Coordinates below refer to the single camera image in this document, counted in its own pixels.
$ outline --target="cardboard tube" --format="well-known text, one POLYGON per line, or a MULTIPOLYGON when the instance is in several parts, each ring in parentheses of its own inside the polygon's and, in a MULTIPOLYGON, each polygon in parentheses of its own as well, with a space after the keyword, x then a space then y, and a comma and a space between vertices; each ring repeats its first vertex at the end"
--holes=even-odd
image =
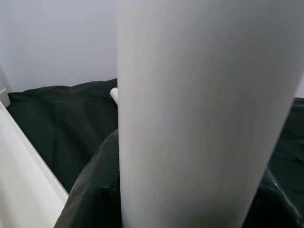
POLYGON ((304 66, 304 5, 121 0, 125 228, 239 228, 304 66))

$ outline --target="white wall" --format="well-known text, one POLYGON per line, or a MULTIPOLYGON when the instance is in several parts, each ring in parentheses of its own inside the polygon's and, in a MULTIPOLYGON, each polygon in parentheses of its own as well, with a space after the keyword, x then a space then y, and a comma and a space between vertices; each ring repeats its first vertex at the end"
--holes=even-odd
POLYGON ((114 0, 0 0, 0 65, 13 91, 116 77, 114 0))

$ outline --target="black plastic sheet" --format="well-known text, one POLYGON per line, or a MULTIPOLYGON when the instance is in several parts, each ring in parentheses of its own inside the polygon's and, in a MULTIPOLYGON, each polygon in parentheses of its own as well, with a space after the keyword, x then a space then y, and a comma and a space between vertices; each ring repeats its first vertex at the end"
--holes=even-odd
MULTIPOLYGON (((67 190, 56 228, 121 227, 116 81, 10 94, 8 108, 67 190)), ((297 98, 243 228, 304 228, 304 99, 297 98)))
POLYGON ((116 79, 9 94, 9 113, 68 192, 118 127, 113 87, 116 79))

